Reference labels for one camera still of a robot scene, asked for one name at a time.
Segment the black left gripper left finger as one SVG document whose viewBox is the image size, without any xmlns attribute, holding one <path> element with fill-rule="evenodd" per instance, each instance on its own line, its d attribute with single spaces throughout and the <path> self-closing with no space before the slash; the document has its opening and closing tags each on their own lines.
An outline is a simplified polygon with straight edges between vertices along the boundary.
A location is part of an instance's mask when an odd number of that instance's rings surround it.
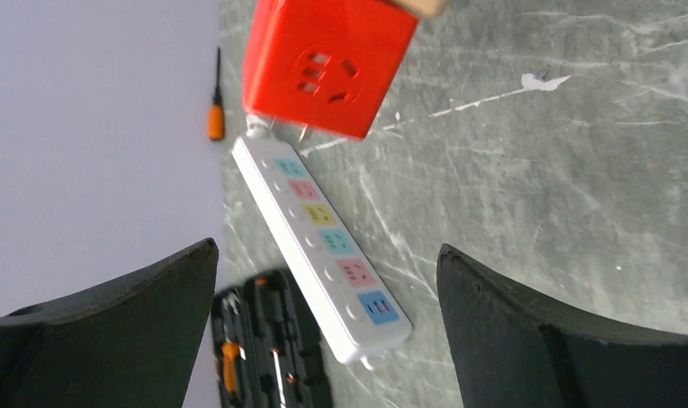
<svg viewBox="0 0 688 408">
<path fill-rule="evenodd" d="M 180 407 L 208 321 L 219 249 L 0 316 L 0 407 Z"/>
</svg>

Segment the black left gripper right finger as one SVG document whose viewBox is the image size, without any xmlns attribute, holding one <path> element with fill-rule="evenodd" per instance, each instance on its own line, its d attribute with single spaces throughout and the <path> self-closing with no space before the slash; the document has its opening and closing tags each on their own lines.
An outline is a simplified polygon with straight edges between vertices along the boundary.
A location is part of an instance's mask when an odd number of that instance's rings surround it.
<svg viewBox="0 0 688 408">
<path fill-rule="evenodd" d="M 437 290 L 467 407 L 688 407 L 688 335 L 606 318 L 441 247 Z"/>
</svg>

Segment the black plastic tool case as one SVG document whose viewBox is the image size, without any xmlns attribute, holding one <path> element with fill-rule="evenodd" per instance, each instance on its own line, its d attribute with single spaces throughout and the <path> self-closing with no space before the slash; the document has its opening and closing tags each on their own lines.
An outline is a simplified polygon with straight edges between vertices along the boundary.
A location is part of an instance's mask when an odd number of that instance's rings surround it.
<svg viewBox="0 0 688 408">
<path fill-rule="evenodd" d="M 289 269 L 218 291 L 210 317 L 221 406 L 333 406 L 320 328 Z"/>
</svg>

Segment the white multicolour power strip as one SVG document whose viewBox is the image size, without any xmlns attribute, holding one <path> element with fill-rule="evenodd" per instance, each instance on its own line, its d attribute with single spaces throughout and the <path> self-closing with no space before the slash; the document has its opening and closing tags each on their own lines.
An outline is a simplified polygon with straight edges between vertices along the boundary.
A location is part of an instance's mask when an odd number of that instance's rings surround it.
<svg viewBox="0 0 688 408">
<path fill-rule="evenodd" d="M 385 366 L 412 323 L 295 149 L 243 136 L 231 153 L 335 359 Z"/>
</svg>

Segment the red cube adapter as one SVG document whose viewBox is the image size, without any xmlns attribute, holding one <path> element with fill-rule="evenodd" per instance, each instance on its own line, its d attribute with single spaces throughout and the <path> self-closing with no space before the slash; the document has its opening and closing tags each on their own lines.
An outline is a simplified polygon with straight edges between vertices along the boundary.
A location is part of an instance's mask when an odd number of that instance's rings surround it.
<svg viewBox="0 0 688 408">
<path fill-rule="evenodd" d="M 242 108 L 364 139 L 417 25 L 389 1 L 259 1 L 242 61 Z"/>
</svg>

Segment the beige cube adapter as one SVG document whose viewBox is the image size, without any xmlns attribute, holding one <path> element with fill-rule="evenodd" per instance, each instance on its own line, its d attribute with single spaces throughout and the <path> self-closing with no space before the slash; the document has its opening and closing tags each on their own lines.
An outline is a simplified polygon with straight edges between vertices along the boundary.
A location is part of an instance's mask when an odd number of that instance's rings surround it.
<svg viewBox="0 0 688 408">
<path fill-rule="evenodd" d="M 398 7 L 424 18 L 435 18 L 440 16 L 450 0 L 390 0 Z"/>
</svg>

